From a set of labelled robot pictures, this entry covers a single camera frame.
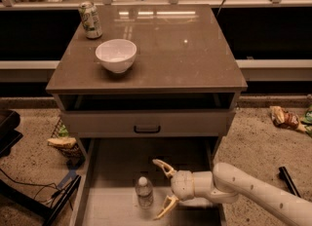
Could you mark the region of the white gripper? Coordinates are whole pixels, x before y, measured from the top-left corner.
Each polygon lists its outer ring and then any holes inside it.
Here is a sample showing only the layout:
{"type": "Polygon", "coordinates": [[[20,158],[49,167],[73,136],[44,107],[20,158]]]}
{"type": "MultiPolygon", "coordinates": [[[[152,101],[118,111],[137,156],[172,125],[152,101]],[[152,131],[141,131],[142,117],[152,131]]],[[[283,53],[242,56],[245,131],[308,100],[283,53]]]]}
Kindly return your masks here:
{"type": "Polygon", "coordinates": [[[176,171],[171,165],[162,160],[153,159],[152,163],[159,167],[167,178],[171,179],[171,188],[174,193],[165,198],[161,210],[154,217],[155,220],[159,220],[171,212],[179,201],[187,201],[195,197],[194,178],[191,171],[176,171]]]}

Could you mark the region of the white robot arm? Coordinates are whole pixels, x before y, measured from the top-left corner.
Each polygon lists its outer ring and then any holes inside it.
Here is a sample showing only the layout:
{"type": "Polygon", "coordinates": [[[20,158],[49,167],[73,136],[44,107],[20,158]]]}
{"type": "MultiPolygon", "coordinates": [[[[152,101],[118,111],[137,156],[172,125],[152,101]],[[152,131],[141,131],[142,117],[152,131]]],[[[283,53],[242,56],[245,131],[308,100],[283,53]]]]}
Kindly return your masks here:
{"type": "Polygon", "coordinates": [[[312,203],[261,181],[236,167],[217,163],[212,171],[175,170],[159,159],[153,164],[161,168],[171,181],[173,194],[167,196],[155,220],[171,212],[179,202],[203,198],[214,204],[235,203],[239,195],[255,202],[289,226],[312,226],[312,203]]]}

